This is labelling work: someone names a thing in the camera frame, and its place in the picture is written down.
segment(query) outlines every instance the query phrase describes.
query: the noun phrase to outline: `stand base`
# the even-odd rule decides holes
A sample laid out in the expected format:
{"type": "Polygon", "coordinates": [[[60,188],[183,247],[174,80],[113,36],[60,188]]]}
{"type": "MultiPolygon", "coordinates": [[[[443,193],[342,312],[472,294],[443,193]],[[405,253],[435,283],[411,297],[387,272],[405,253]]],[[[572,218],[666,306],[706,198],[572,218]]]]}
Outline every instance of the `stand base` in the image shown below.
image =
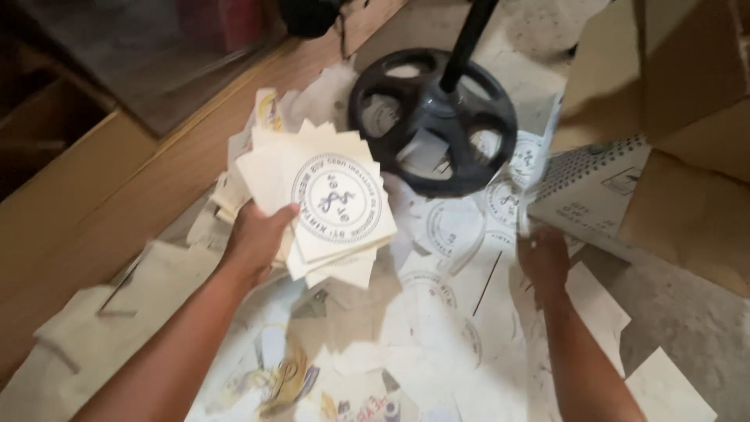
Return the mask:
{"type": "Polygon", "coordinates": [[[484,188],[513,155],[518,124],[505,90],[484,68],[469,62],[463,75],[486,95],[458,84],[453,92],[440,88],[451,53],[437,49],[409,49],[388,54],[362,72],[349,97],[349,126],[367,140],[381,170],[401,177],[419,194],[463,196],[484,188]],[[413,65],[414,77],[389,76],[390,70],[413,65]],[[372,95],[385,95],[399,102],[398,121],[384,135],[368,133],[362,120],[365,102],[372,95]],[[410,173],[396,159],[417,130],[424,129],[448,144],[452,175],[431,179],[410,173]],[[493,130],[501,144],[489,159],[482,159],[471,144],[477,131],[493,130]]]}

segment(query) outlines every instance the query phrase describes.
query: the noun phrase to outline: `dusty floor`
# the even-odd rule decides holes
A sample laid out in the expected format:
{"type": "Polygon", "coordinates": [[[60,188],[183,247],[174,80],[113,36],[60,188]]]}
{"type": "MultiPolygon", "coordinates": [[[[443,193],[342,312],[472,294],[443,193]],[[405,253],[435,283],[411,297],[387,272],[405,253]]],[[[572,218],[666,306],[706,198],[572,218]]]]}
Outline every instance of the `dusty floor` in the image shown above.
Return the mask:
{"type": "MultiPolygon", "coordinates": [[[[608,0],[501,0],[474,53],[505,87],[520,128],[542,134],[566,82],[586,19],[608,0]]],[[[357,67],[409,47],[450,50],[470,4],[411,0],[358,51],[357,67]]],[[[592,246],[581,259],[632,322],[622,333],[626,375],[661,346],[718,420],[750,420],[750,301],[645,258],[628,264],[592,246]]]]}

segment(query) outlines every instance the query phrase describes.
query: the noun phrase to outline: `wooden board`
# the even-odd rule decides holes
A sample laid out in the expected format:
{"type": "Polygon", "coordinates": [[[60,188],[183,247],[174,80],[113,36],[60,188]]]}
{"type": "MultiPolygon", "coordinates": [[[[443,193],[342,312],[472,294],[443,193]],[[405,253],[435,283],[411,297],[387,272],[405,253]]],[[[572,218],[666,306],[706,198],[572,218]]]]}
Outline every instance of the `wooden board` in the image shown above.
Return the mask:
{"type": "MultiPolygon", "coordinates": [[[[405,2],[378,0],[351,11],[346,19],[347,50],[359,47],[405,2]]],[[[213,183],[227,165],[227,138],[243,128],[258,88],[275,86],[279,92],[303,88],[340,59],[339,37],[333,30],[316,40],[287,42],[165,140],[137,174],[43,261],[14,275],[10,283],[3,280],[0,382],[31,350],[34,330],[75,291],[108,281],[213,183]]]]}

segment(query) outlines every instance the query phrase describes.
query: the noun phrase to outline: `stack of square paper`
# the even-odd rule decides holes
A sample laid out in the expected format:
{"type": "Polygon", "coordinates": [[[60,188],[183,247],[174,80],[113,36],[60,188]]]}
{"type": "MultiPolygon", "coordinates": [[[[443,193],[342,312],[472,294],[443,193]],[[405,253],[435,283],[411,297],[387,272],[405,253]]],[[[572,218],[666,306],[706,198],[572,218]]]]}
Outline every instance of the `stack of square paper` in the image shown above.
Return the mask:
{"type": "Polygon", "coordinates": [[[252,197],[269,216],[299,204],[275,264],[309,286],[334,277],[366,288],[377,249],[396,233],[367,142],[357,132],[337,134],[330,123],[305,122],[298,134],[255,127],[252,135],[253,150],[235,160],[221,186],[252,197]]]}

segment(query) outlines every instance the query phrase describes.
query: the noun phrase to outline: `forearm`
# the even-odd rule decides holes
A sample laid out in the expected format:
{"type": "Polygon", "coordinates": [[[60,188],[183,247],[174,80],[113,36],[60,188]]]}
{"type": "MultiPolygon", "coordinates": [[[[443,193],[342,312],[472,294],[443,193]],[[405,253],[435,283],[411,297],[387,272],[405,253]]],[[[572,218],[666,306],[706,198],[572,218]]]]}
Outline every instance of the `forearm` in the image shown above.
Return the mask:
{"type": "Polygon", "coordinates": [[[644,421],[625,382],[561,292],[544,305],[550,361],[563,420],[644,421]]]}
{"type": "Polygon", "coordinates": [[[218,270],[73,421],[180,421],[190,410],[244,294],[218,270]]]}

